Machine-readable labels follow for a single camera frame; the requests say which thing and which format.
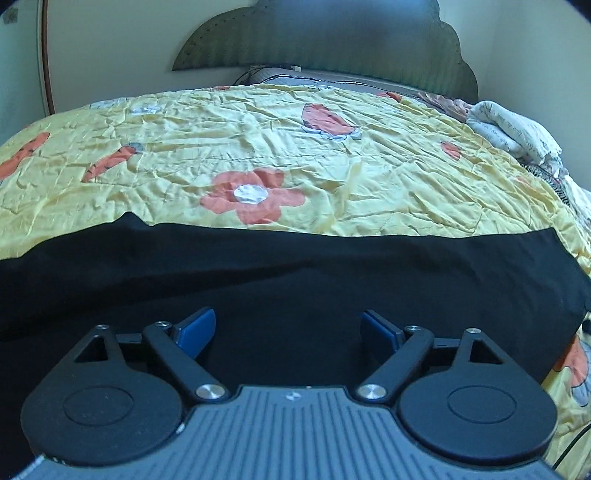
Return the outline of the white wardrobe with flowers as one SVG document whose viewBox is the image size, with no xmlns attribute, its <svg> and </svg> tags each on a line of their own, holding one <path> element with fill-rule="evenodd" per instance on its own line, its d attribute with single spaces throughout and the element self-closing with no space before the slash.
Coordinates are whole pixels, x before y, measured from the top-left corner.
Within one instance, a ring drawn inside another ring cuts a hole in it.
<svg viewBox="0 0 591 480">
<path fill-rule="evenodd" d="M 47 1 L 1 3 L 1 141 L 55 112 Z"/>
</svg>

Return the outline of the grey scalloped headboard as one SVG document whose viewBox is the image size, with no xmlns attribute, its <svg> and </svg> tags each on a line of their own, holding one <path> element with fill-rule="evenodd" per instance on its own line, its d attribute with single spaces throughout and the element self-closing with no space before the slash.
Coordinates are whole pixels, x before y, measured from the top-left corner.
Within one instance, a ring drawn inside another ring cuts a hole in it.
<svg viewBox="0 0 591 480">
<path fill-rule="evenodd" d="M 434 0 L 259 1 L 202 23 L 175 71 L 294 65 L 404 84 L 474 103 L 476 75 Z"/>
</svg>

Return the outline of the black pants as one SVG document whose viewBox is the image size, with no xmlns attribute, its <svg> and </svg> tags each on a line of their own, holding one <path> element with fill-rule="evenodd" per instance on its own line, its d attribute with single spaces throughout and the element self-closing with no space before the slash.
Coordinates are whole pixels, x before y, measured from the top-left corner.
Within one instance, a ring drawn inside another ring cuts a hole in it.
<svg viewBox="0 0 591 480">
<path fill-rule="evenodd" d="M 353 386 L 373 367 L 360 317 L 439 337 L 477 327 L 543 380 L 590 309 L 590 276 L 553 229 L 332 237 L 148 226 L 133 214 L 45 240 L 1 264 L 1 475 L 32 460 L 27 395 L 92 327 L 135 333 L 202 307 L 204 366 L 242 384 Z"/>
</svg>

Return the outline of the grey striped pillow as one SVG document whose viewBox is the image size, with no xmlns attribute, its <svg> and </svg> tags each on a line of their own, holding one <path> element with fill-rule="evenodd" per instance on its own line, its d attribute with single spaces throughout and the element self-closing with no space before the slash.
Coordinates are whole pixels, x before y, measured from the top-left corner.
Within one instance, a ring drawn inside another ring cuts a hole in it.
<svg viewBox="0 0 591 480">
<path fill-rule="evenodd" d="M 424 89 L 370 77 L 260 65 L 250 66 L 232 83 L 232 86 L 256 84 L 339 88 L 362 93 L 390 91 L 411 97 L 418 97 L 421 92 L 427 93 Z"/>
</svg>

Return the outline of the yellow floral bedspread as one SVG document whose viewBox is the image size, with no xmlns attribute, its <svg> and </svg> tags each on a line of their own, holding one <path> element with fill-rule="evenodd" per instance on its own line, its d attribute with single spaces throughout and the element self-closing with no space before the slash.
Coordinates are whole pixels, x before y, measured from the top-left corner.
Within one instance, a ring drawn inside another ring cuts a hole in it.
<svg viewBox="0 0 591 480">
<path fill-rule="evenodd" d="M 550 228 L 590 276 L 590 236 L 549 186 L 468 126 L 393 93 L 144 95 L 39 120 L 2 146 L 1 264 L 128 213 L 148 226 L 332 237 Z M 574 336 L 538 380 L 559 409 L 550 459 L 590 419 Z"/>
</svg>

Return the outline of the white crumpled blanket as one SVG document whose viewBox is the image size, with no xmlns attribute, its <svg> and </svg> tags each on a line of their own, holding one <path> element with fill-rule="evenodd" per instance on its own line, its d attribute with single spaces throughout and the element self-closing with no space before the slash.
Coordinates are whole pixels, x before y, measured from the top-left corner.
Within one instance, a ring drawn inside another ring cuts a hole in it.
<svg viewBox="0 0 591 480">
<path fill-rule="evenodd" d="M 524 164 L 540 166 L 552 175 L 564 167 L 562 148 L 543 125 L 493 101 L 473 106 L 467 125 Z"/>
</svg>

